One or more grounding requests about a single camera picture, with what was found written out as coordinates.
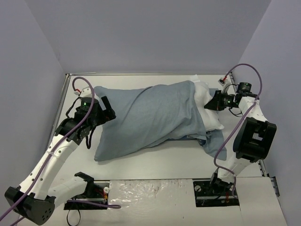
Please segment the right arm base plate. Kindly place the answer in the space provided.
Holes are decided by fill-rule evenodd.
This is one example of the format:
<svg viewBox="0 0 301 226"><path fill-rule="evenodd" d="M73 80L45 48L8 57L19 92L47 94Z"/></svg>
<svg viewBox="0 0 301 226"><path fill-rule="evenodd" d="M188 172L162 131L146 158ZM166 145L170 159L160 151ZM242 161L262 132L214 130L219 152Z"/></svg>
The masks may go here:
<svg viewBox="0 0 301 226"><path fill-rule="evenodd" d="M193 180L197 208L239 206L238 198L229 188L211 186L209 179Z"/></svg>

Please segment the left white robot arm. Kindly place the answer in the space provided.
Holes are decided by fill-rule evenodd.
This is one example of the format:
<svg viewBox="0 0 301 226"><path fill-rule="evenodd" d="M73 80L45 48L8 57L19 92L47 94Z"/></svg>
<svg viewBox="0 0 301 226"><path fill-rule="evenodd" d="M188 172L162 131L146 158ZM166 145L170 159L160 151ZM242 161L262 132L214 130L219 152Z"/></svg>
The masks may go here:
<svg viewBox="0 0 301 226"><path fill-rule="evenodd" d="M82 140L96 127L116 118L106 96L101 97L105 109L90 95L80 100L74 117L62 121L34 170L19 186L10 186L4 194L10 210L39 226L46 223L62 203L77 195L89 197L96 189L94 178L82 172L57 187L51 187L59 170Z"/></svg>

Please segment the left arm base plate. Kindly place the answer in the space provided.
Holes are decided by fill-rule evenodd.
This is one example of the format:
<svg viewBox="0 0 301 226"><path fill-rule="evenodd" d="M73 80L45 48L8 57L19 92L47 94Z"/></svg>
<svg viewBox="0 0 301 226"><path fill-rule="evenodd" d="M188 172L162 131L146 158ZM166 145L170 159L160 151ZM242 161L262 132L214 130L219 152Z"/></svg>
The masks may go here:
<svg viewBox="0 0 301 226"><path fill-rule="evenodd" d="M83 193L72 197L72 200L88 201L98 204L108 204L108 193L110 191L109 181L96 181L94 188L90 194ZM107 207L99 207L81 202L66 202L63 210L107 210Z"/></svg>

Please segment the blue pillowcase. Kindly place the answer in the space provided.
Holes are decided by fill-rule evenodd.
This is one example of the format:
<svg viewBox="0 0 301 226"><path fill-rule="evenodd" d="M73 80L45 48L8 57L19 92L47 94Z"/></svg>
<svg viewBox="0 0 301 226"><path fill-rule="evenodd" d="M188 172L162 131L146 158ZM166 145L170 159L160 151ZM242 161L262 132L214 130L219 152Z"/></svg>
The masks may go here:
<svg viewBox="0 0 301 226"><path fill-rule="evenodd" d="M106 96L116 118L103 125L94 160L108 161L167 140L196 139L204 151L226 160L223 125L217 112L205 109L211 100L206 83L183 81L143 89L94 88Z"/></svg>

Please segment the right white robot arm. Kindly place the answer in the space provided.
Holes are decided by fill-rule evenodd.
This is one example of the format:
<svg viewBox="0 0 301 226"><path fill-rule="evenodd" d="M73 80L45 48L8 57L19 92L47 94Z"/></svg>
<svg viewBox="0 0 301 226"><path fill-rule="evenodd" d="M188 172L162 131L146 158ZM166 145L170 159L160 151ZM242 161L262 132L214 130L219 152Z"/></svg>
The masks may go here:
<svg viewBox="0 0 301 226"><path fill-rule="evenodd" d="M234 155L225 166L217 167L208 183L213 194L220 194L225 189L234 190L236 176L252 163L267 157L277 130L276 124L263 115L259 97L251 92L250 83L239 83L235 94L227 93L230 86L230 83L223 82L222 90L215 91L213 98L205 105L208 110L238 108L242 113L239 124L233 130L237 133L232 146Z"/></svg>

